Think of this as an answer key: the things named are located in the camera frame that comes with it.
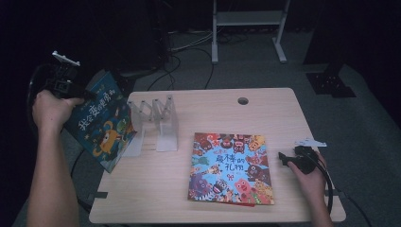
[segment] metal rack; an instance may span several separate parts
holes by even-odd
[[[281,38],[286,23],[290,0],[286,0],[283,10],[272,11],[218,11],[217,0],[213,3],[212,63],[218,62],[218,26],[262,26],[278,25],[277,37],[272,38],[274,48],[281,63],[287,58],[281,47]]]

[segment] blue book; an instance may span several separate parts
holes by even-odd
[[[77,106],[64,127],[110,173],[135,135],[131,109],[110,72],[97,73],[86,89],[96,100]]]
[[[196,132],[187,198],[274,204],[264,136]]]

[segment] round hole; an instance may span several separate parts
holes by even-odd
[[[241,105],[247,105],[250,102],[246,97],[241,97],[238,99],[238,103]]]

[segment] book title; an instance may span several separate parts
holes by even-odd
[[[236,158],[234,154],[218,155],[216,161],[224,165],[226,170],[244,170],[245,159]]]
[[[78,127],[81,131],[86,131],[91,122],[107,107],[107,104],[112,100],[112,95],[114,94],[115,90],[113,89],[103,93],[103,97],[98,101],[98,104],[89,107],[89,114],[78,122]]]

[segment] wooden table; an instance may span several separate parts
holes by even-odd
[[[313,138],[293,91],[289,88],[135,92],[139,103],[172,94],[179,120],[179,150],[157,152],[157,131],[147,131],[138,157],[123,157],[112,174],[103,174],[90,214],[94,223],[227,223],[309,221],[305,199],[278,152],[294,156],[294,142]],[[238,99],[246,97],[247,105]],[[268,148],[274,205],[255,207],[188,201],[194,132],[263,134]],[[331,217],[345,220],[334,197]]]

